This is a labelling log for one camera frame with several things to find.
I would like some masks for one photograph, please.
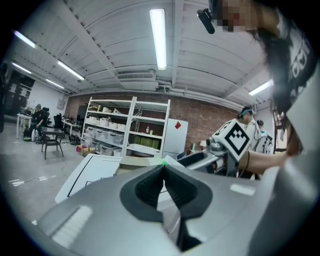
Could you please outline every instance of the red sticker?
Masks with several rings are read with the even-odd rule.
[[[179,122],[176,122],[175,126],[174,126],[176,129],[179,129],[181,127],[181,123]]]

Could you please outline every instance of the white refrigerator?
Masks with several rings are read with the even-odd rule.
[[[185,151],[188,132],[188,122],[168,119],[164,137],[162,157],[169,155],[177,159],[177,155]]]

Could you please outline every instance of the bag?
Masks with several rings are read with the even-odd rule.
[[[24,129],[23,137],[24,137],[24,138],[31,138],[31,130],[30,130],[29,127],[26,127],[26,128]]]
[[[39,132],[37,129],[33,129],[31,134],[31,141],[32,142],[38,142],[40,140]]]

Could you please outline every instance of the ceiling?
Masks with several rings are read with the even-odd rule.
[[[270,88],[248,94],[270,79],[260,45],[245,32],[217,29],[208,34],[196,15],[207,7],[208,0],[48,1],[19,29],[36,48],[15,37],[12,59],[38,80],[60,84],[68,95],[121,91],[125,88],[117,74],[154,69],[157,79],[171,84],[167,91],[182,89],[239,105],[268,101]],[[149,15],[159,8],[165,10],[164,71],[157,69]],[[58,60],[85,80],[60,67]]]

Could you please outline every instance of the green box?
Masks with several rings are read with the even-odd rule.
[[[140,144],[141,143],[141,137],[135,136],[134,138],[134,144]]]
[[[145,140],[146,140],[145,137],[141,137],[141,139],[140,139],[140,145],[145,146],[145,145],[146,145]]]
[[[151,147],[152,146],[152,139],[151,138],[145,138],[144,143],[146,147]]]
[[[159,140],[153,139],[152,140],[152,147],[157,150],[159,147]]]

